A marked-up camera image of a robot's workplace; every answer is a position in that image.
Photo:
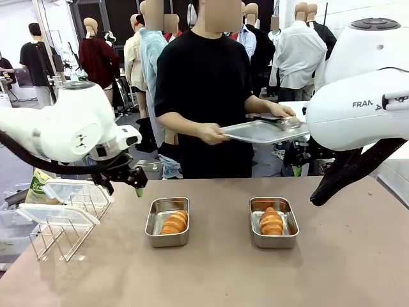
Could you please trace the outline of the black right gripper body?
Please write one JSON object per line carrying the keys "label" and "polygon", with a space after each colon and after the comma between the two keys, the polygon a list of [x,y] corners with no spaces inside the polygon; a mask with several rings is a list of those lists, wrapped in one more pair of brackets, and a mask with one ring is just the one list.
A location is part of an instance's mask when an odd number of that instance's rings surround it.
{"label": "black right gripper body", "polygon": [[315,160],[328,160],[334,158],[334,151],[321,145],[309,145],[307,147],[307,160],[309,162]]}

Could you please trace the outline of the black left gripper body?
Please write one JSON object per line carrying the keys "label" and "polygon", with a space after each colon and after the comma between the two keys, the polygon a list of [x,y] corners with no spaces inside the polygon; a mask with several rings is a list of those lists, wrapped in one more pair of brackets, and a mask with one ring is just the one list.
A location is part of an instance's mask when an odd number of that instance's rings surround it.
{"label": "black left gripper body", "polygon": [[131,155],[118,155],[112,159],[104,161],[96,161],[98,167],[102,167],[101,173],[95,175],[96,181],[104,181],[105,179],[123,179],[124,177],[129,177],[132,168],[130,163],[133,161]]}

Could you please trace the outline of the person's left hand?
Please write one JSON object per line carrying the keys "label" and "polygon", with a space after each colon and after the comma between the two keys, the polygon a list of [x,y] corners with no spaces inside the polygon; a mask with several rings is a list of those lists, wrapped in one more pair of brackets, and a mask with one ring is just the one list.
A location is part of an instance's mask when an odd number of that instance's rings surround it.
{"label": "person's left hand", "polygon": [[283,106],[274,102],[267,102],[268,112],[276,117],[287,118],[296,117],[296,113],[292,108]]}

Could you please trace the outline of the person's right hand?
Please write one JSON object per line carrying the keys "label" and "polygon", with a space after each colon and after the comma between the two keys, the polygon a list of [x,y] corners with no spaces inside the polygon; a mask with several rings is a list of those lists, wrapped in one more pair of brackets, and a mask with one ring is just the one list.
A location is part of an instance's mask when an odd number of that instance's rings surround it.
{"label": "person's right hand", "polygon": [[222,133],[221,128],[216,123],[199,123],[197,125],[197,137],[208,145],[217,145],[229,138]]}

